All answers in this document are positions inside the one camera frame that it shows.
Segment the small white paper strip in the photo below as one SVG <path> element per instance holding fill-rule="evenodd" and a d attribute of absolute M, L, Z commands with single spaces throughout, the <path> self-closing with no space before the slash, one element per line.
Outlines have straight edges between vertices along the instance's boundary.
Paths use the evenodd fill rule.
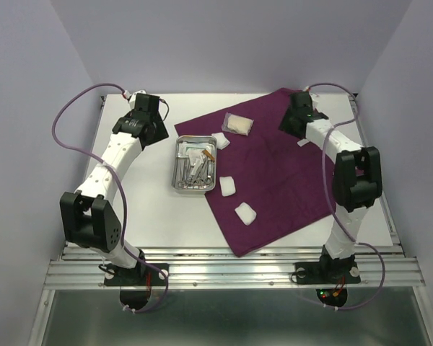
<path fill-rule="evenodd" d="M 302 139 L 301 141 L 298 141 L 297 142 L 297 145 L 299 146 L 299 147 L 303 147 L 303 146 L 305 146 L 306 144 L 308 144 L 309 143 L 309 141 L 307 140 L 307 139 Z"/>

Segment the white green sterile pouch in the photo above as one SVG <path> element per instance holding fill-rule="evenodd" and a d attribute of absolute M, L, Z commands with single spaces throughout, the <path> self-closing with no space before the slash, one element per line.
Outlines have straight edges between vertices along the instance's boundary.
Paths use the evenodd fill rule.
<path fill-rule="evenodd" d="M 212 143 L 190 143 L 182 142 L 178 144 L 178 156 L 187 156 L 189 151 L 207 150 L 210 154 L 213 153 L 214 144 Z"/>

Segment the bagged beige bandage roll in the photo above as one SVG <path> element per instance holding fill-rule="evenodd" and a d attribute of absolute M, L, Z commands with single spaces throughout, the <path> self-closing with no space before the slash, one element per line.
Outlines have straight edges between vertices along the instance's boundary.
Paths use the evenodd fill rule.
<path fill-rule="evenodd" d="M 248 136 L 254 120 L 227 112 L 224 116 L 222 130 L 242 136 Z"/>

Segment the small clear bagged packet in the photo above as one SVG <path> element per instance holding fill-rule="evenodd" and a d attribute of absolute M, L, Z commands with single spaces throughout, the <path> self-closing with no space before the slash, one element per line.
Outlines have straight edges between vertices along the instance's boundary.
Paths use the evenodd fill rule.
<path fill-rule="evenodd" d="M 190 164 L 193 167 L 195 165 L 197 165 L 197 166 L 201 165 L 206 158 L 204 151 L 200 150 L 200 149 L 189 150 L 189 151 L 187 151 L 187 155 L 188 155 L 188 158 L 190 160 Z"/>

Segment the stainless steel tray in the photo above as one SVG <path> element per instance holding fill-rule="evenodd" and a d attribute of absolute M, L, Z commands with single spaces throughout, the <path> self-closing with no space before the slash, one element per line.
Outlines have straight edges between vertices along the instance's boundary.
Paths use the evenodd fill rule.
<path fill-rule="evenodd" d="M 178 156 L 178 144 L 190 143 L 212 143 L 214 150 L 211 155 L 215 162 L 205 158 L 204 162 L 194 167 L 191 166 L 187 156 Z M 180 136 L 175 144 L 175 158 L 172 173 L 172 187 L 178 193 L 187 195 L 205 195 L 216 186 L 217 168 L 217 141 L 212 136 Z"/>

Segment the scalpel blade orange packet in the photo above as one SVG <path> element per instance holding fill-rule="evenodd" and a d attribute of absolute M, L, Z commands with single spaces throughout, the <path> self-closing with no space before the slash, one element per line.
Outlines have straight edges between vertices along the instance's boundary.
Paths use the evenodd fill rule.
<path fill-rule="evenodd" d="M 211 155 L 207 150 L 203 151 L 203 154 L 209 158 L 210 161 L 215 162 L 215 158 L 213 155 Z"/>

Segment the white gauze pad top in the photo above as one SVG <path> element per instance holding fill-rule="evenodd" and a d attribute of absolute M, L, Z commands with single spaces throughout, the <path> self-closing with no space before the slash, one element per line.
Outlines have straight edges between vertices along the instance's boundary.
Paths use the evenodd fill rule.
<path fill-rule="evenodd" d="M 224 148 L 228 147 L 228 145 L 230 145 L 230 141 L 223 134 L 223 132 L 212 133 L 211 136 L 216 139 L 216 146 L 219 150 L 223 150 Z"/>

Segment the white gauze pad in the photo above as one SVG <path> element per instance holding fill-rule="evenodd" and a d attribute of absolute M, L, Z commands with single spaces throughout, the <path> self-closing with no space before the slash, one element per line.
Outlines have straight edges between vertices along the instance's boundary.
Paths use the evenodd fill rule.
<path fill-rule="evenodd" d="M 235 208 L 235 212 L 246 226 L 254 222 L 257 216 L 257 213 L 247 203 L 241 203 Z"/>
<path fill-rule="evenodd" d="M 236 193 L 235 181 L 232 177 L 220 177 L 219 183 L 223 197 L 229 197 Z"/>
<path fill-rule="evenodd" d="M 228 145 L 230 145 L 230 141 L 223 134 L 223 132 L 212 133 L 211 136 L 216 139 L 216 146 L 219 150 L 223 150 L 224 148 L 228 147 Z"/>

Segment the white gauze pad bottom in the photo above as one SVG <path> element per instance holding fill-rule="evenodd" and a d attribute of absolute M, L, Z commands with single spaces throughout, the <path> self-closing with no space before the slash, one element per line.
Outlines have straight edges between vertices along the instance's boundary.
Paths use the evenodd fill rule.
<path fill-rule="evenodd" d="M 246 226 L 254 222 L 257 216 L 257 213 L 247 203 L 241 203 L 235 208 L 235 212 Z"/>

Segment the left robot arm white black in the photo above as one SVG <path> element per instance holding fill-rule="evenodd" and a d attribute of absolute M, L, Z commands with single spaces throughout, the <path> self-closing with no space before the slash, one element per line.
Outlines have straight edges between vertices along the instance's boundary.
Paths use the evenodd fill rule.
<path fill-rule="evenodd" d="M 147 275 L 145 255 L 125 240 L 126 219 L 116 215 L 112 204 L 115 195 L 126 196 L 121 181 L 139 154 L 168 137 L 160 102 L 158 96 L 135 93 L 130 110 L 113 126 L 102 156 L 95 157 L 95 168 L 74 192 L 65 192 L 60 199 L 66 240 L 100 254 L 112 264 L 106 273 L 123 276 L 131 284 Z"/>

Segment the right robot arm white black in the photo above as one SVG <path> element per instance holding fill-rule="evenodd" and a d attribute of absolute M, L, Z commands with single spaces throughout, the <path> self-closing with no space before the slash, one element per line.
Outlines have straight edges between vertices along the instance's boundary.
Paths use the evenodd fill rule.
<path fill-rule="evenodd" d="M 280 130 L 321 149 L 321 167 L 334 164 L 333 175 L 323 175 L 323 186 L 334 222 L 316 262 L 297 262 L 291 279 L 299 285 L 359 283 L 355 246 L 362 221 L 382 195 L 380 152 L 362 146 L 338 130 L 319 112 L 307 91 L 290 95 Z"/>

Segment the purple surgical cloth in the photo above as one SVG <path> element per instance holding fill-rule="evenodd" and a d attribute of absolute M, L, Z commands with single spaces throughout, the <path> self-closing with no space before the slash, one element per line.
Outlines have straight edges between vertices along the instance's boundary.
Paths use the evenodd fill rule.
<path fill-rule="evenodd" d="M 218 177 L 232 177 L 236 193 L 223 197 L 215 187 L 205 194 L 216 222 L 233 254 L 242 257 L 303 229 L 331 213 L 325 199 L 323 174 L 333 174 L 313 143 L 299 147 L 298 138 L 279 125 L 290 104 L 290 89 L 281 88 L 237 105 L 179 123 L 180 136 L 209 136 L 222 129 L 227 112 L 254 120 L 248 136 L 227 134 L 230 145 L 216 158 Z M 246 226 L 235 212 L 247 203 L 256 219 Z"/>

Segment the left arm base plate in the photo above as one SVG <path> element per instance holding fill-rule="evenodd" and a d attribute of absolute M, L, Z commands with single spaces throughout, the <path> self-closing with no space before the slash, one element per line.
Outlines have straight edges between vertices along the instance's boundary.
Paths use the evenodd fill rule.
<path fill-rule="evenodd" d="M 113 264 L 101 264 L 98 268 L 104 273 L 103 285 L 107 287 L 165 287 L 162 273 L 149 267 L 142 272 L 126 269 Z"/>

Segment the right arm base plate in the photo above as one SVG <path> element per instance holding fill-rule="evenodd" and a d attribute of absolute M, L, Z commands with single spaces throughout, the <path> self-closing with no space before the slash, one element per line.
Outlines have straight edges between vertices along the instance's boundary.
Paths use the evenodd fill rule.
<path fill-rule="evenodd" d="M 355 263 L 350 265 L 325 267 L 319 262 L 296 262 L 294 272 L 290 274 L 290 281 L 298 285 L 328 285 L 341 283 L 344 279 L 345 284 L 361 283 L 359 274 L 353 276 L 351 270 L 357 268 Z"/>

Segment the aluminium front rail frame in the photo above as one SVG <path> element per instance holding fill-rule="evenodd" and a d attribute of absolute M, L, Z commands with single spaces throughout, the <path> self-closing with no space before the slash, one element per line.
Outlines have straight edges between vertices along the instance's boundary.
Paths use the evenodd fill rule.
<path fill-rule="evenodd" d="M 359 288 L 423 286 L 425 280 L 417 259 L 406 257 L 398 245 L 381 247 L 381 258 L 358 247 L 356 261 L 360 271 Z M 228 248 L 144 248 L 147 262 L 169 265 L 170 288 L 186 289 L 264 289 L 296 288 L 289 275 L 295 262 L 313 262 L 318 247 L 268 247 L 244 257 Z M 44 281 L 46 290 L 103 289 L 102 259 L 88 249 L 69 245 L 60 259 L 52 261 Z"/>

